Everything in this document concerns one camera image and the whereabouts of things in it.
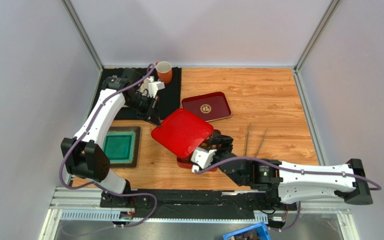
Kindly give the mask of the red tin lid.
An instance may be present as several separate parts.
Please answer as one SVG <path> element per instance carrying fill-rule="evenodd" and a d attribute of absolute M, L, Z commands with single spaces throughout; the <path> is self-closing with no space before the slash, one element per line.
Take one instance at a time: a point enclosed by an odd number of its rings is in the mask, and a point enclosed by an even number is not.
<path fill-rule="evenodd" d="M 214 131 L 214 127 L 190 111 L 179 108 L 151 132 L 151 137 L 176 155 L 185 159 Z"/>

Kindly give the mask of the metal serving tongs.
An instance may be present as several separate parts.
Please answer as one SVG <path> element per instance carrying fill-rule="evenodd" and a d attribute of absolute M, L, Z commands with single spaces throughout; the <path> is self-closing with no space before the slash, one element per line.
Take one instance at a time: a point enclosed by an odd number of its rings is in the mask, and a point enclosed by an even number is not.
<path fill-rule="evenodd" d="M 265 128 L 264 131 L 259 135 L 259 139 L 257 141 L 257 135 L 252 133 L 252 124 L 248 123 L 244 137 L 243 154 L 245 156 L 253 156 L 255 158 L 258 157 L 262 151 L 268 131 L 269 128 Z"/>

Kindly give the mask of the red chocolate box with tray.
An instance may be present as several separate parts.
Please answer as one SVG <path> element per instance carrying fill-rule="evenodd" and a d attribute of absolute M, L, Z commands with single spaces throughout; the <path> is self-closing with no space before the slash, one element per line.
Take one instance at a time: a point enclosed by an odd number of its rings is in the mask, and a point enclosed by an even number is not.
<path fill-rule="evenodd" d="M 209 167 L 214 161 L 217 150 L 221 147 L 220 137 L 221 132 L 218 129 L 214 130 L 187 158 L 177 157 L 177 165 L 192 172 Z"/>

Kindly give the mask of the red chocolate serving tray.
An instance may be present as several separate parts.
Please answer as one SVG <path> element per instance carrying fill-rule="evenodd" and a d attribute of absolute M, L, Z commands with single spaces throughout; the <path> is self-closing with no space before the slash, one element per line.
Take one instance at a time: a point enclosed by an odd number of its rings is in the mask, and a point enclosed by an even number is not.
<path fill-rule="evenodd" d="M 227 97 L 221 91 L 186 97 L 181 100 L 181 107 L 206 122 L 222 120 L 232 116 Z"/>

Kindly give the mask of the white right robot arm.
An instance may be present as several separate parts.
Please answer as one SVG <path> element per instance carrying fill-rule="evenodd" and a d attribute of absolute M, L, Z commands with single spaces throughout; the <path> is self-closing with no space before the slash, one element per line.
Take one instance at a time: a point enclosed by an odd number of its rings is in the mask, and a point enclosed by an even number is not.
<path fill-rule="evenodd" d="M 220 169 L 236 185 L 263 192 L 267 203 L 291 205 L 314 199 L 342 199 L 371 205 L 370 181 L 361 159 L 340 165 L 302 165 L 281 160 L 236 156 L 233 139 L 215 131 L 190 155 L 192 172 Z"/>

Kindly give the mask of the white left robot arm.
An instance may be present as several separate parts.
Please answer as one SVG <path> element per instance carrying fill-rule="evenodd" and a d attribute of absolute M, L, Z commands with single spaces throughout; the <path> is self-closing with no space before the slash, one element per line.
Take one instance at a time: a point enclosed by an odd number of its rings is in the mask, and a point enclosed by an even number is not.
<path fill-rule="evenodd" d="M 102 85 L 98 100 L 80 130 L 61 143 L 63 160 L 59 170 L 88 180 L 106 193 L 114 196 L 128 196 L 128 181 L 118 176 L 110 167 L 110 160 L 102 150 L 109 128 L 120 109 L 124 106 L 136 111 L 137 117 L 156 127 L 162 125 L 159 116 L 158 91 L 165 84 L 155 80 L 151 63 L 146 74 L 141 75 L 134 68 L 125 68 L 121 76 L 107 77 Z"/>

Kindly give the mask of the orange mug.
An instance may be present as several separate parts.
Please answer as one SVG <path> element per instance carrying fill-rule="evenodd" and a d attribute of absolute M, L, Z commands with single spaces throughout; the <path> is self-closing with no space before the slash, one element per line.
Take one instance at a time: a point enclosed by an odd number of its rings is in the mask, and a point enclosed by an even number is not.
<path fill-rule="evenodd" d="M 173 68 L 170 62 L 168 61 L 158 61 L 156 62 L 155 69 L 157 71 L 158 79 L 165 83 L 169 84 L 173 78 Z"/>

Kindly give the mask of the turquoise glazed dark plate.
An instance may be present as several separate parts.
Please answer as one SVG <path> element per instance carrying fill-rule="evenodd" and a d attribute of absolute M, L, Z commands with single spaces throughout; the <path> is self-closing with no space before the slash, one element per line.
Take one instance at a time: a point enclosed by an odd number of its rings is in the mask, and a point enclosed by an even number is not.
<path fill-rule="evenodd" d="M 103 152 L 112 168 L 136 168 L 139 159 L 141 127 L 110 127 L 104 142 Z"/>

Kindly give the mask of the blue plastic bin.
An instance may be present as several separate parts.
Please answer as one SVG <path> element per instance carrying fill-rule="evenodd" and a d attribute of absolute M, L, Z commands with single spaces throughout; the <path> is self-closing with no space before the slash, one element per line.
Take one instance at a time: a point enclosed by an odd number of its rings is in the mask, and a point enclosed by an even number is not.
<path fill-rule="evenodd" d="M 264 222 L 241 228 L 222 235 L 224 240 L 271 240 Z"/>

